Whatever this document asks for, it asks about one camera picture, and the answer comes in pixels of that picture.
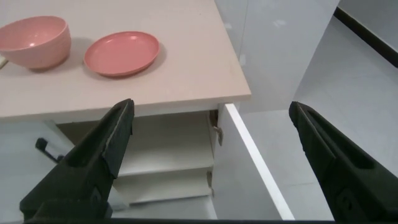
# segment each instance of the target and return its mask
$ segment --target cabinet door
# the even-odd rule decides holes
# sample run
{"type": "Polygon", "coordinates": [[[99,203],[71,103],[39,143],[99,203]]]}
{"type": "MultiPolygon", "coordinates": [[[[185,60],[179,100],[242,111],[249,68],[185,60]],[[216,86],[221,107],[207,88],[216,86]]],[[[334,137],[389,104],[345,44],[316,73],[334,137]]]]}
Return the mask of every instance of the cabinet door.
{"type": "MultiPolygon", "coordinates": [[[[0,223],[23,221],[19,202],[56,165],[35,149],[38,138],[49,142],[46,150],[55,156],[74,147],[53,122],[0,124],[0,223]]],[[[113,188],[108,201],[114,209],[124,206],[113,188]]]]}
{"type": "Polygon", "coordinates": [[[213,205],[218,219],[293,220],[274,178],[235,105],[222,105],[218,127],[222,145],[213,139],[213,205]]]}

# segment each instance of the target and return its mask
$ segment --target cabinet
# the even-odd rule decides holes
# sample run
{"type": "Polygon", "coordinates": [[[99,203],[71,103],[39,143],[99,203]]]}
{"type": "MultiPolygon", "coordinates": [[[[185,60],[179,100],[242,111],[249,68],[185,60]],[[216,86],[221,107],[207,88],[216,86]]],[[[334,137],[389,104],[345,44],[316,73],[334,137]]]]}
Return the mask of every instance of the cabinet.
{"type": "Polygon", "coordinates": [[[41,14],[64,18],[72,49],[53,70],[33,73],[12,63],[0,70],[0,122],[7,127],[0,133],[7,143],[0,178],[10,180],[0,183],[7,199],[1,208],[10,214],[0,222],[21,220],[19,200],[54,166],[34,149],[37,138],[45,138],[53,153],[67,153],[82,130],[125,98],[135,101],[136,118],[109,198],[115,217],[293,219],[233,104],[251,91],[214,1],[14,0],[2,9],[0,26],[41,14]],[[88,46],[121,30],[159,39],[154,64],[117,80],[85,69],[88,46]],[[209,122],[214,110],[222,141],[209,122]]]}
{"type": "MultiPolygon", "coordinates": [[[[178,206],[178,198],[184,198],[185,203],[194,203],[206,215],[212,214],[201,218],[293,219],[235,105],[220,105],[218,110],[218,127],[223,130],[221,144],[211,128],[209,111],[138,117],[133,124],[120,177],[109,199],[118,210],[114,212],[116,217],[151,218],[146,213],[151,206],[143,209],[142,205],[148,206],[144,202],[163,204],[172,210],[173,205],[178,206]]],[[[0,187],[3,197],[8,196],[1,200],[1,206],[9,214],[2,216],[1,222],[21,220],[19,200],[54,166],[34,149],[35,140],[46,138],[50,151],[64,154],[83,134],[75,131],[78,134],[73,135],[73,130],[92,125],[56,126],[47,122],[2,126],[1,158],[13,162],[1,163],[1,178],[5,181],[0,187]]],[[[159,218],[178,217],[180,212],[174,212],[159,218]]]]}

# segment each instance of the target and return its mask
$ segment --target door hinge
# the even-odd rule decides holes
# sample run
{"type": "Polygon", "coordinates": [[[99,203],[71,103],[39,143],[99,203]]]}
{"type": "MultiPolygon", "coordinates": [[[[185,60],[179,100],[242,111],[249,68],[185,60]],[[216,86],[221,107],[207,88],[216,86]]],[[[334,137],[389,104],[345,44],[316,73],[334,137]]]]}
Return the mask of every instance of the door hinge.
{"type": "Polygon", "coordinates": [[[218,144],[220,144],[220,146],[222,146],[224,132],[220,127],[217,126],[217,124],[218,124],[218,111],[217,110],[210,111],[210,124],[213,127],[213,130],[217,133],[218,144]]]}

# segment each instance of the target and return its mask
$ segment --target bowl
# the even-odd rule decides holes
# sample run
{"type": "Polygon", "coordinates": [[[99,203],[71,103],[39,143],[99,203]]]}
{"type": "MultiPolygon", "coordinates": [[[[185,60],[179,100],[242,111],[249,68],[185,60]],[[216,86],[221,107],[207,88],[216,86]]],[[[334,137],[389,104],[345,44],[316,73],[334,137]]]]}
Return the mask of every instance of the bowl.
{"type": "Polygon", "coordinates": [[[86,66],[107,77],[133,75],[148,68],[159,53],[159,41],[139,31],[107,35],[91,45],[85,54],[86,66]]]}
{"type": "Polygon", "coordinates": [[[0,28],[0,55],[25,68],[50,68],[68,57],[71,41],[62,18],[30,17],[0,28]]]}

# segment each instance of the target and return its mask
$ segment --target open cabinet door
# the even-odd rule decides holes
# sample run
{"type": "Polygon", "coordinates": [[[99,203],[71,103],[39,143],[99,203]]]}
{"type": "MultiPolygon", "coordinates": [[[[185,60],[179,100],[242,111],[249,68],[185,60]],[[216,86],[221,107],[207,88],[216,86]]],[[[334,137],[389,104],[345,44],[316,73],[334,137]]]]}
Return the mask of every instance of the open cabinet door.
{"type": "Polygon", "coordinates": [[[213,205],[218,219],[294,220],[235,105],[222,105],[213,138],[213,205]]]}

